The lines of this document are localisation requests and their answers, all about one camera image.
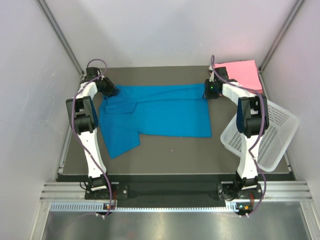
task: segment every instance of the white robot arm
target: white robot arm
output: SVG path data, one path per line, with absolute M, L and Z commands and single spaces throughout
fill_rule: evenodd
M 222 94 L 237 105 L 236 126 L 241 135 L 241 157 L 236 171 L 234 187 L 237 192 L 246 190 L 253 191 L 258 186 L 258 172 L 254 159 L 258 159 L 262 137 L 251 150 L 254 159 L 249 149 L 257 141 L 262 124 L 260 99 L 257 95 L 240 89 L 240 85 L 236 80 L 229 79 L 225 67 L 215 68 L 215 71 L 227 82 L 232 82 L 233 85 L 221 82 L 212 74 L 210 79 L 207 79 L 205 82 L 204 97 L 207 99 L 216 99 Z M 266 130 L 269 127 L 268 103 L 264 95 L 262 99 L 265 109 L 264 130 Z
M 88 165 L 87 188 L 91 192 L 108 188 L 106 178 L 101 172 L 101 170 L 103 170 L 103 172 L 108 175 L 99 150 L 97 140 L 97 127 L 99 122 L 92 99 L 98 92 L 102 92 L 107 97 L 112 97 L 117 95 L 119 91 L 115 85 L 104 76 L 101 76 L 97 81 L 88 84 L 91 79 L 100 75 L 99 72 L 99 69 L 96 67 L 88 67 L 86 69 L 86 75 L 83 77 L 80 84 L 80 90 L 83 89 L 83 91 L 76 96 L 74 106 L 74 129 L 82 145 L 88 149 L 93 159 L 96 161 L 96 163 L 94 163 L 90 154 L 87 151 L 84 151 Z M 70 123 L 73 110 L 72 103 L 72 98 L 66 101 Z

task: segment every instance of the blue cloth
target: blue cloth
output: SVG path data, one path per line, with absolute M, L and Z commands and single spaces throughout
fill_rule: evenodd
M 113 159 L 140 144 L 139 134 L 211 137 L 204 84 L 117 86 L 117 96 L 103 97 L 101 133 Z

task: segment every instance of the laundry basket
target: laundry basket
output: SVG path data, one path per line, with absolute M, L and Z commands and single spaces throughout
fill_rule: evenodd
M 269 100 L 267 102 L 269 128 L 261 140 L 257 163 L 262 170 L 272 172 L 285 154 L 299 126 L 299 119 L 277 104 Z M 241 136 L 237 129 L 236 117 L 237 115 L 230 121 L 220 139 L 226 149 L 240 157 Z

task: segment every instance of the dark gray mat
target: dark gray mat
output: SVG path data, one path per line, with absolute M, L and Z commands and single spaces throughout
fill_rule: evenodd
M 157 86 L 204 83 L 208 66 L 110 68 L 106 74 L 115 84 Z M 94 99 L 99 114 L 102 95 Z M 225 97 L 209 100 L 211 138 L 140 135 L 140 146 L 110 159 L 100 129 L 97 138 L 102 160 L 109 174 L 230 174 L 240 158 L 225 149 L 220 135 L 237 106 Z M 282 159 L 274 173 L 288 173 Z M 63 174 L 88 174 L 84 151 L 71 137 Z

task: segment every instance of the pink cloth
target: pink cloth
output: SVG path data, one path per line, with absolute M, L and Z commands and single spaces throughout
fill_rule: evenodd
M 237 80 L 245 88 L 263 92 L 254 60 L 215 64 L 214 67 L 226 67 L 229 79 Z

